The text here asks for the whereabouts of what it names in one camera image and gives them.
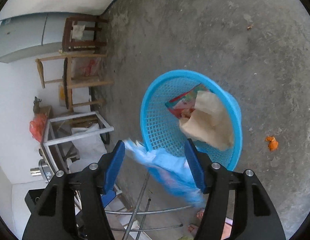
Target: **metal rack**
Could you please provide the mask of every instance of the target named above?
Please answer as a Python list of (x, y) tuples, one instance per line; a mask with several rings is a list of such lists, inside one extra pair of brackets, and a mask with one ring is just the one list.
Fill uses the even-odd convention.
[[(141, 189), (141, 191), (139, 193), (139, 196), (138, 196), (138, 199), (137, 199), (137, 202), (136, 202), (136, 205), (135, 205), (135, 208), (134, 208), (133, 212), (120, 212), (120, 211), (106, 211), (105, 210), (106, 214), (131, 215), (131, 218), (129, 220), (129, 223), (128, 223), (126, 229), (111, 228), (111, 230), (114, 230), (114, 231), (125, 231), (122, 240), (127, 240), (130, 232), (138, 232), (138, 234), (136, 236), (136, 240), (138, 240), (139, 236), (140, 236), (140, 233), (144, 232), (144, 231), (155, 231), (155, 230), (164, 230), (164, 229), (172, 229), (172, 228), (182, 227), (183, 224), (179, 224), (179, 225), (175, 225), (175, 226), (170, 226), (170, 227), (143, 229), (143, 226), (144, 226), (144, 223), (145, 223), (145, 219), (146, 219), (146, 215), (174, 212), (174, 211), (179, 211), (179, 210), (183, 210), (183, 209), (192, 207), (192, 206), (184, 206), (184, 207), (178, 207), (178, 208), (170, 208), (170, 209), (163, 209), (163, 210), (156, 210), (156, 211), (148, 211), (148, 207), (149, 207), (150, 201), (151, 201), (151, 199), (148, 199), (145, 211), (138, 212), (138, 209), (139, 209), (139, 206), (141, 205), (142, 198), (143, 198), (144, 192), (146, 190), (146, 186), (147, 186), (149, 178), (150, 178), (150, 174), (147, 173), (146, 174), (146, 178), (145, 178), (144, 183), (143, 183), (143, 186), (142, 186), (142, 189)], [(143, 215), (140, 228), (139, 229), (132, 229), (132, 225), (133, 225), (135, 217), (137, 215)]]

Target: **metal bolt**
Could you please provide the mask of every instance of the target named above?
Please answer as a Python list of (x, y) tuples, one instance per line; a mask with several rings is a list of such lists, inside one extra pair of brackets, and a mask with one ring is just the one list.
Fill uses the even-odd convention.
[(221, 165), (219, 163), (212, 163), (212, 168), (214, 170), (218, 170), (221, 167)]
[(92, 163), (90, 166), (89, 166), (89, 169), (90, 170), (96, 170), (98, 168), (98, 164), (97, 163)]
[(61, 176), (63, 176), (64, 175), (64, 171), (58, 171), (58, 172), (56, 172), (56, 176), (57, 177), (61, 177)]
[(246, 170), (245, 173), (249, 177), (252, 177), (254, 175), (254, 172), (252, 170)]

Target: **concrete floor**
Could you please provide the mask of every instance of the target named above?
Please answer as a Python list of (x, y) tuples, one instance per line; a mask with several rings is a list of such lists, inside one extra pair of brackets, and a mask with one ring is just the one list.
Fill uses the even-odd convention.
[[(254, 170), (269, 193), (287, 237), (310, 210), (310, 17), (299, 0), (117, 0), (107, 13), (104, 72), (115, 84), (99, 93), (100, 111), (115, 127), (112, 144), (142, 140), (143, 95), (173, 69), (203, 73), (230, 92), (242, 110), (243, 150), (236, 168)], [(266, 135), (279, 149), (269, 152)], [(146, 170), (126, 157), (118, 183), (135, 203)], [(150, 179), (141, 209), (184, 205)], [(153, 240), (187, 234), (195, 209), (152, 215)]]

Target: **blue plastic wrapper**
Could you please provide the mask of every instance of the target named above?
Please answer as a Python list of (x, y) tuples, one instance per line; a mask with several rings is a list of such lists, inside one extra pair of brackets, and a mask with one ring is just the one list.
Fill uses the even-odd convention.
[(196, 187), (185, 157), (175, 157), (165, 149), (146, 151), (138, 141), (124, 140), (125, 148), (134, 159), (148, 168), (149, 173), (174, 196), (182, 197), (194, 206), (203, 205), (203, 196)]

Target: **brown wooden chair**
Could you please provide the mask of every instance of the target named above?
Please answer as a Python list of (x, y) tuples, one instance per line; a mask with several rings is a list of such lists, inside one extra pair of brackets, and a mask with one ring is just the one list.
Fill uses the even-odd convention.
[[(85, 31), (94, 31), (94, 39), (89, 41), (75, 41), (71, 37), (71, 32), (73, 30), (73, 25), (77, 22), (95, 22), (95, 27), (85, 27)], [(78, 15), (74, 17), (68, 17), (65, 21), (64, 34), (62, 40), (62, 49), (65, 52), (68, 51), (79, 51), (79, 50), (96, 50), (98, 47), (106, 46), (106, 42), (96, 41), (96, 32), (102, 30), (102, 28), (97, 27), (98, 23), (108, 23), (108, 20), (101, 19), (99, 16), (93, 15)]]
[[(73, 60), (73, 58), (79, 58), (79, 57), (106, 57), (106, 55), (105, 54), (69, 54), (69, 55), (60, 55), (60, 56), (53, 56), (53, 57), (35, 59), (35, 62), (37, 64), (37, 70), (39, 73), (39, 77), (40, 77), (40, 80), (42, 83), (42, 88), (45, 88), (45, 84), (62, 82), (63, 87), (64, 87), (66, 108), (70, 111), (73, 111), (73, 108), (77, 107), (77, 106), (88, 106), (88, 105), (105, 103), (104, 99), (100, 99), (100, 100), (96, 100), (96, 101), (89, 101), (89, 102), (84, 102), (84, 103), (79, 103), (79, 104), (73, 104), (72, 89), (114, 84), (113, 80), (100, 81), (98, 76), (73, 78), (71, 76), (72, 60)], [(63, 78), (45, 81), (45, 79), (44, 79), (44, 67), (43, 67), (42, 61), (55, 60), (55, 59), (64, 59)]]

